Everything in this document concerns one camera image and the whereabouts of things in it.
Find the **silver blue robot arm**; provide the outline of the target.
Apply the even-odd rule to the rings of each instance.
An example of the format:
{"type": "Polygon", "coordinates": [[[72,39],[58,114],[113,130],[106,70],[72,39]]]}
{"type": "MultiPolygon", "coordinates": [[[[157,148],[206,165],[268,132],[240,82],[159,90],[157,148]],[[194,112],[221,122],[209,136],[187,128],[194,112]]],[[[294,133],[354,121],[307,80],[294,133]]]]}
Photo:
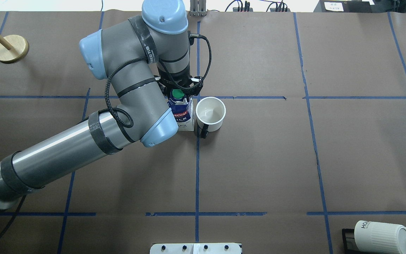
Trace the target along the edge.
{"type": "Polygon", "coordinates": [[[124,147],[152,147],[178,124],[165,96],[198,95],[204,77],[190,75],[190,47],[203,35],[188,31],[182,0],[145,0],[138,16],[88,35],[80,51],[96,79],[106,80],[106,109],[0,161],[0,213],[19,198],[124,147]]]}

